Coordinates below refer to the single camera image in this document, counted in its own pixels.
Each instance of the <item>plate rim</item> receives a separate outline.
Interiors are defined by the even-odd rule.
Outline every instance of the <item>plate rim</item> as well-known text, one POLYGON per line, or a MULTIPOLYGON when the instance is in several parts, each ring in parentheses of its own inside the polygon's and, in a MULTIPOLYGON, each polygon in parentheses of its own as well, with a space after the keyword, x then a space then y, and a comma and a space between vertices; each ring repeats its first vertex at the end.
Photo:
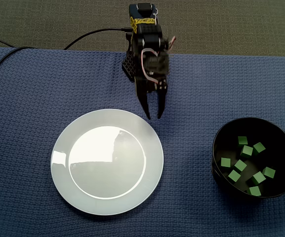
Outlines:
POLYGON ((153 189, 150 191, 150 193, 149 193, 142 201, 140 201, 138 204, 136 204, 135 206, 133 206, 133 207, 131 207, 131 208, 125 210, 125 211, 121 211, 121 212, 118 212, 118 213, 111 213, 111 214, 99 214, 99 213, 94 213, 94 212, 85 211, 85 210, 82 210, 82 209, 76 207, 75 205, 73 205, 72 203, 70 203, 69 201, 67 201, 67 200, 64 198, 64 196, 60 193, 58 187, 56 186, 56 184, 55 184, 55 182, 54 182, 54 177, 53 177, 53 173, 52 173, 52 156, 53 156, 53 152, 55 151, 54 148, 55 148, 55 145, 57 144, 57 142, 58 142, 60 136, 61 136, 62 133, 66 130, 66 128, 67 128, 68 126, 70 126, 73 122, 75 122, 76 120, 80 119, 81 117, 87 116, 87 115, 89 115, 89 114, 91 114, 91 113, 94 113, 94 112, 104 111, 104 110, 109 110, 109 111, 121 111, 121 112, 126 112, 126 113, 129 113, 129 114, 132 114, 132 115, 138 117, 139 119, 142 119, 148 126, 150 126, 150 127, 153 129, 153 127, 152 127, 148 122, 146 122, 142 117, 140 117, 140 116, 138 116, 138 115, 136 115, 136 114, 134 114, 134 113, 132 113, 132 112, 126 111, 126 110, 120 110, 120 109, 101 109, 101 110, 94 110, 94 111, 88 112, 88 113, 86 113, 86 114, 84 114, 84 115, 82 115, 82 116, 76 118, 76 119, 73 120, 72 122, 70 122, 70 123, 64 128, 64 130, 60 133, 60 135, 58 136, 58 138, 56 139, 56 142, 55 142, 55 144, 54 144, 54 146, 53 146, 53 149, 52 149, 52 152, 51 152, 50 172, 51 172, 52 181, 53 181, 53 183, 54 183, 54 185, 55 185, 55 187, 56 187, 57 192, 60 194, 60 196, 61 196, 69 205, 73 206, 73 207, 76 208, 77 210, 80 210, 80 211, 82 211, 82 212, 85 212, 85 213, 88 213, 88 214, 91 214, 91 215, 97 215, 97 216, 113 216, 113 215, 119 215, 119 214, 122 214, 122 213, 126 213, 126 212, 128 212, 128 211, 131 211, 132 209, 135 209, 137 206, 139 206, 139 205, 141 205, 142 203, 144 203, 144 202, 149 198, 149 196, 154 192, 154 190, 157 188, 157 186, 159 185, 159 182, 160 182, 160 180, 161 180, 162 173, 163 173, 163 168, 164 168, 164 152, 163 152, 163 146, 162 146, 161 140, 160 140, 158 134, 156 133, 156 131, 155 131, 154 129, 153 129, 153 131, 154 131, 154 133, 155 133, 156 136, 157 136, 157 139, 158 139, 158 141, 159 141, 159 143, 160 143, 161 152, 162 152, 162 166, 161 166, 160 176, 159 176, 159 178, 158 178, 158 180, 157 180, 157 182, 156 182, 156 185, 153 187, 153 189))

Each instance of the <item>green block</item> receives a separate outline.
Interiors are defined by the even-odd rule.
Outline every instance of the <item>green block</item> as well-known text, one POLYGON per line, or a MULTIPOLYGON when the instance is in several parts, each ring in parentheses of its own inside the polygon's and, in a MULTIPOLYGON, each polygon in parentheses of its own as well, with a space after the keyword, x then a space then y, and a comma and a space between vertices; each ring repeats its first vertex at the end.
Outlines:
POLYGON ((248 188, 247 193, 253 196, 261 196, 261 192, 258 186, 248 188))
POLYGON ((240 156, 245 158, 250 158, 253 152, 252 147, 243 146, 240 156))
POLYGON ((246 137, 238 137, 238 146, 243 147, 247 145, 247 138, 246 137))
POLYGON ((246 168, 246 164, 242 160, 238 160, 233 169, 239 174, 246 168))
POLYGON ((238 179, 241 177, 240 174, 238 174, 236 171, 231 171, 231 173, 228 175, 228 180, 234 184, 235 182, 238 181, 238 179))
POLYGON ((258 155, 260 152, 264 151, 265 147, 262 145, 262 143, 256 143, 253 146, 253 155, 258 155))
POLYGON ((275 175, 275 170, 274 169, 271 169, 269 167, 266 167, 265 169, 263 169, 263 172, 262 174, 266 177, 269 177, 269 178, 274 178, 274 175, 275 175))
POLYGON ((260 183, 262 183, 264 180, 266 180, 266 178, 264 177, 264 175, 261 173, 261 171, 257 172, 256 174, 254 174, 251 178, 251 180, 253 181, 253 183, 255 185, 259 185, 260 183))
POLYGON ((221 166, 224 168, 230 168, 231 167, 231 159, 221 158, 221 166))

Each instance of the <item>white plate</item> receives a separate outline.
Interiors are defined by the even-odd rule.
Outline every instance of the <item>white plate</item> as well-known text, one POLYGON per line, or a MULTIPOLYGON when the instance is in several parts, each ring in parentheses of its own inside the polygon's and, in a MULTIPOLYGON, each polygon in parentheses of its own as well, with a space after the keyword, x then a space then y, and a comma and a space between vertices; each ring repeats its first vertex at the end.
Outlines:
POLYGON ((98 110, 76 119, 51 156, 52 179, 61 196, 95 215, 115 215, 141 204, 156 188, 162 169, 156 132, 122 110, 98 110))

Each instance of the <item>yellow label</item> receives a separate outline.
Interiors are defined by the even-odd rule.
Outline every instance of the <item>yellow label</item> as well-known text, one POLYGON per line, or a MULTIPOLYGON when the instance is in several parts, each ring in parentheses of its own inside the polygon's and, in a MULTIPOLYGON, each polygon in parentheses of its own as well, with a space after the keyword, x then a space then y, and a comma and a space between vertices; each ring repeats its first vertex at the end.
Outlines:
POLYGON ((135 33, 137 33, 138 24, 155 24, 156 20, 154 18, 142 18, 142 19, 133 19, 130 17, 130 25, 135 33))

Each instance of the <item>table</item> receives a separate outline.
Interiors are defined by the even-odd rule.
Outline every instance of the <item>table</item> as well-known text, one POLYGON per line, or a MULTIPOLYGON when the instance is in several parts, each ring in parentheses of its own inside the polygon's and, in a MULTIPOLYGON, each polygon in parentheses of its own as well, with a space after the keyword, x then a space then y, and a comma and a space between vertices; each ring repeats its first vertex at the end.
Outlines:
MULTIPOLYGON (((0 48, 0 59, 10 48, 0 48)), ((285 195, 241 203, 210 172, 218 129, 240 117, 285 130, 285 57, 172 55, 166 109, 151 120, 121 69, 125 53, 25 49, 0 67, 0 236, 285 237, 285 195), (159 186, 134 210, 82 213, 57 192, 52 148, 90 111, 114 108, 145 119, 164 151, 159 186)))

